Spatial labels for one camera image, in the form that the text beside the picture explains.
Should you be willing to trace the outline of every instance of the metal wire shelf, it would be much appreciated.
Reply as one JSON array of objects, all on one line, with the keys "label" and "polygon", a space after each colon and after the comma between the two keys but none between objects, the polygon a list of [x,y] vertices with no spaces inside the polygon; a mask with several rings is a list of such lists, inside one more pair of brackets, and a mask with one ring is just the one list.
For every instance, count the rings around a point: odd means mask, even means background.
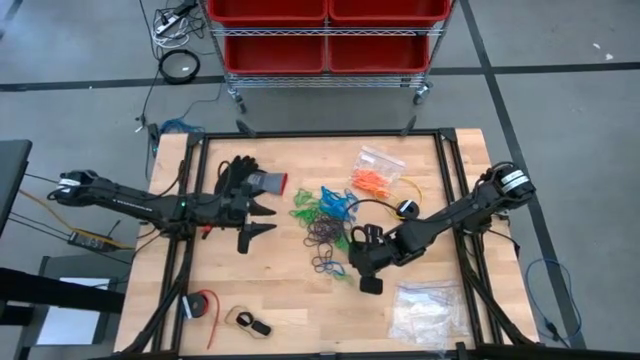
[{"label": "metal wire shelf", "polygon": [[441,36],[440,28],[213,28],[215,36]]},{"label": "metal wire shelf", "polygon": [[357,87],[407,87],[424,86],[424,74],[389,74],[342,76],[322,74],[317,76],[240,76],[229,74],[229,84],[236,88],[357,88]]}]

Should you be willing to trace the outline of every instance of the yellow wire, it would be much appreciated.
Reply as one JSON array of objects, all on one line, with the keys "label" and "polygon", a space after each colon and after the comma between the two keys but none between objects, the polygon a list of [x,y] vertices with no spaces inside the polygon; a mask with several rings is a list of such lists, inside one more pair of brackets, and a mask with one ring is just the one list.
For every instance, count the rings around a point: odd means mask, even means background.
[{"label": "yellow wire", "polygon": [[[422,193],[422,189],[420,188],[420,186],[418,186],[418,184],[416,184],[413,180],[411,180],[409,178],[406,178],[406,177],[401,177],[401,178],[399,178],[399,180],[402,180],[404,182],[407,182],[407,183],[413,185],[413,187],[416,188],[416,190],[418,190],[418,194],[420,194],[420,200],[418,201],[418,206],[422,205],[422,200],[424,199],[424,194]],[[396,200],[400,200],[400,198],[397,197],[396,195],[394,195],[393,193],[389,193],[389,195],[391,197],[395,198]],[[375,198],[377,200],[384,201],[377,194],[374,194],[374,196],[375,196]],[[400,206],[401,202],[402,201],[398,201],[398,203],[396,204],[396,207]],[[385,207],[385,209],[387,210],[389,215],[393,216],[394,218],[396,218],[398,220],[404,220],[403,216],[398,216],[398,214],[396,214],[395,212],[391,211],[391,209],[389,209],[388,207]]]},{"label": "yellow wire", "polygon": [[134,249],[133,247],[125,245],[125,244],[123,244],[121,242],[118,242],[118,241],[115,241],[115,240],[112,240],[112,239],[108,239],[108,238],[100,236],[100,235],[92,234],[92,233],[84,231],[82,229],[75,228],[75,227],[71,226],[68,222],[66,222],[60,215],[58,215],[58,213],[56,213],[53,210],[53,208],[51,208],[51,206],[49,206],[49,204],[47,204],[46,202],[38,199],[37,197],[29,194],[28,192],[26,192],[26,191],[24,191],[22,189],[19,189],[18,191],[20,192],[20,194],[28,197],[29,199],[31,199],[31,200],[37,202],[38,204],[40,204],[40,206],[42,206],[45,209],[47,209],[47,211],[49,211],[49,213],[51,213],[51,215],[53,215],[53,217],[55,217],[56,220],[58,220],[67,229],[69,229],[69,230],[71,230],[73,232],[76,232],[78,234],[84,235],[84,236],[86,236],[88,238],[91,238],[91,239],[102,240],[107,244],[111,244],[111,245],[117,246],[117,247],[119,247],[121,249]]}]

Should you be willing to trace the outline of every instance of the white cable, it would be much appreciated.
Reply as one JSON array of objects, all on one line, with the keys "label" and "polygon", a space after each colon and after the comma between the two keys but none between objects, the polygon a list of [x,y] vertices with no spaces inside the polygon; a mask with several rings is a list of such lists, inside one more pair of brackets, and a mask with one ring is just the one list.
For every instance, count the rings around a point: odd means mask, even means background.
[{"label": "white cable", "polygon": [[[172,13],[173,13],[172,10],[168,10],[166,12],[163,12],[163,15],[165,17],[167,15],[171,17]],[[160,22],[161,18],[162,17],[157,17],[156,19],[153,20],[153,29],[151,29],[151,39],[153,39],[153,42],[156,45],[164,49],[177,49],[179,47],[186,45],[189,42],[189,34],[187,34],[187,32],[189,31],[190,21],[186,17],[180,20],[180,24],[178,25],[178,30],[176,30],[176,32],[174,32],[173,34],[157,35],[156,29],[158,27],[158,23]]]}]

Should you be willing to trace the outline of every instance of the metal wire rack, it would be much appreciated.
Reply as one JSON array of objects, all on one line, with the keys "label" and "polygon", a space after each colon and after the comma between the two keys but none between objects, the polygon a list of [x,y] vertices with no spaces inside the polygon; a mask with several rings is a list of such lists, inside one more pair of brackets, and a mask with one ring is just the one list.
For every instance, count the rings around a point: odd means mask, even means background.
[{"label": "metal wire rack", "polygon": [[[222,65],[227,92],[235,101],[238,110],[245,113],[247,108],[238,91],[240,88],[415,88],[413,103],[422,104],[433,88],[429,81],[429,73],[449,28],[457,0],[451,1],[449,17],[441,26],[433,28],[340,28],[331,27],[328,20],[323,28],[225,28],[207,16],[207,0],[198,0],[198,4]],[[327,72],[318,75],[256,76],[231,74],[227,71],[224,54],[218,42],[219,36],[432,36],[437,37],[437,40],[431,50],[427,70],[417,74],[342,75]]]}]

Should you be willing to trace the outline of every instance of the black glove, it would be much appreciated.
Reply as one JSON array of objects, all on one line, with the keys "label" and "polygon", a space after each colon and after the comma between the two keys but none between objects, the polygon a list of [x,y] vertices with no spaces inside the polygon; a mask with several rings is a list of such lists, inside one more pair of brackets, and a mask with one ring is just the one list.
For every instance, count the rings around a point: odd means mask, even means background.
[{"label": "black glove", "polygon": [[[245,181],[249,175],[253,174],[258,170],[258,163],[256,163],[256,159],[245,156],[240,158],[240,156],[236,156],[230,165],[224,169],[224,171],[219,174],[218,182],[216,183],[216,187],[213,191],[214,194],[220,194],[224,190],[224,195],[228,196],[231,193],[232,189],[240,188],[240,184]],[[257,196],[262,194],[264,191],[261,191],[257,194],[251,194],[253,196]]]}]

